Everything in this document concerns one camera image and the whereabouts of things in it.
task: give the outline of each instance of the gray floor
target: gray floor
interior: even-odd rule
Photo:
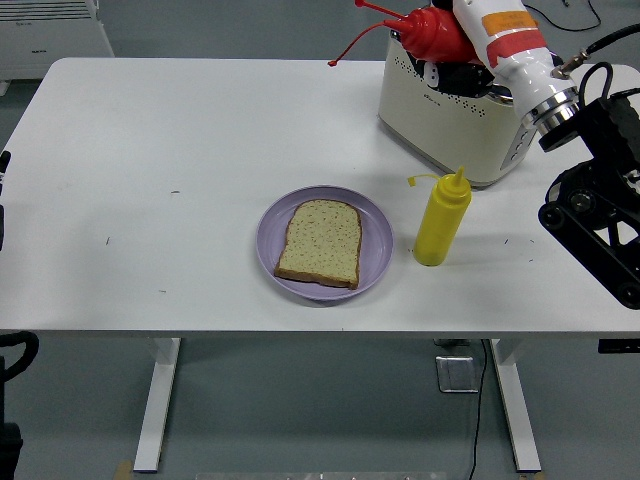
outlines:
[[[384,5],[407,12],[424,3]],[[595,20],[585,0],[573,0],[570,7],[561,0],[530,3],[571,28]],[[330,59],[381,18],[349,0],[100,4],[116,55],[130,57]],[[637,0],[593,4],[602,26],[582,33],[560,31],[534,14],[561,56],[640,20]],[[373,31],[349,58],[381,60],[385,44],[386,32]],[[637,46],[637,36],[631,37],[594,60],[640,69]],[[37,87],[14,82],[0,97],[0,145]],[[520,362],[548,480],[638,477],[640,357],[603,356],[596,349],[594,339],[540,340]],[[447,352],[428,338],[405,335],[187,339],[160,471],[135,477],[440,471],[449,480],[464,479],[478,396],[439,392],[434,358],[442,353]],[[478,341],[456,353],[482,360]],[[5,355],[11,359],[15,352]],[[7,385],[7,419],[20,424],[25,438],[16,479],[113,478],[117,465],[135,455],[151,371],[141,339],[43,335],[32,367]],[[492,368],[485,382],[475,478],[515,480]]]

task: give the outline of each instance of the mustard bottle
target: mustard bottle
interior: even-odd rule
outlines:
[[[428,266],[444,262],[470,202],[471,185],[464,177],[464,167],[438,180],[413,247],[413,256],[418,262]]]

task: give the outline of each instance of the sticker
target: sticker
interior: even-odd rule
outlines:
[[[482,17],[482,25],[489,36],[506,32],[507,30],[538,28],[538,24],[533,17],[529,12],[525,11],[490,13]]]
[[[534,48],[544,48],[547,42],[538,30],[523,30],[500,37],[487,45],[487,57],[491,68],[498,65],[498,58],[509,58],[516,53]]]

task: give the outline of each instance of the plate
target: plate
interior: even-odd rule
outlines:
[[[355,290],[286,280],[273,274],[284,248],[287,225],[295,209],[303,202],[317,199],[339,200],[360,212],[360,281]],[[358,192],[330,185],[302,188],[280,198],[262,216],[256,235],[258,258],[267,274],[290,292],[318,301],[343,300],[371,288],[389,267],[393,243],[391,224],[378,206]]]

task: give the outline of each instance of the black cable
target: black cable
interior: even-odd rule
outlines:
[[[593,5],[591,5],[591,0],[587,0],[587,3],[589,4],[589,8],[591,9],[591,11],[593,12],[593,14],[595,15],[598,21],[595,25],[591,25],[590,27],[584,27],[584,28],[562,27],[557,23],[553,22],[549,17],[547,17],[547,15],[545,15],[545,13],[542,10],[539,10],[536,7],[532,7],[531,5],[527,5],[526,3],[524,4],[524,6],[540,14],[547,22],[549,22],[551,25],[556,27],[558,30],[563,30],[565,32],[586,32],[587,30],[593,30],[594,28],[598,28],[600,25],[602,25],[602,19],[600,18],[600,15],[598,15],[598,12],[596,12],[596,9],[593,8]]]
[[[473,479],[473,474],[476,472],[476,465],[478,464],[478,435],[480,433],[480,410],[482,407],[482,387],[484,386],[484,374],[487,373],[487,347],[482,342],[482,351],[484,352],[484,362],[482,365],[482,375],[480,375],[480,387],[478,387],[478,413],[476,415],[476,433],[473,439],[473,465],[471,472],[469,473],[469,480]]]
[[[604,87],[602,89],[602,94],[600,98],[607,98],[609,96],[609,89],[611,88],[611,82],[613,82],[613,67],[609,62],[598,62],[593,67],[591,67],[587,73],[582,77],[582,81],[580,82],[580,89],[578,90],[578,106],[580,108],[584,108],[585,101],[585,92],[587,90],[587,82],[591,78],[591,76],[596,73],[596,70],[604,68],[607,71],[607,78],[604,82]]]
[[[7,151],[0,153],[0,193],[2,193],[2,181],[4,179],[4,174],[7,173],[7,167],[9,166],[9,161],[11,160],[11,154]]]
[[[636,23],[635,25],[629,25],[628,27],[621,28],[620,30],[610,33],[605,37],[602,37],[600,40],[596,40],[591,45],[589,45],[585,49],[585,51],[587,52],[587,55],[591,55],[592,53],[597,52],[598,50],[608,45],[611,45],[613,42],[617,42],[621,38],[628,37],[629,35],[632,35],[638,32],[640,32],[640,23]]]
[[[640,93],[640,87],[630,88],[629,90],[622,90],[620,92],[616,92],[611,95],[611,99],[622,98],[622,97],[630,97],[631,95],[637,95]]]
[[[20,373],[24,372],[33,359],[36,358],[38,353],[38,347],[40,342],[35,333],[32,332],[16,332],[0,335],[0,347],[15,347],[24,343],[24,353],[22,356],[9,368],[7,368],[0,375],[2,382],[8,382]]]

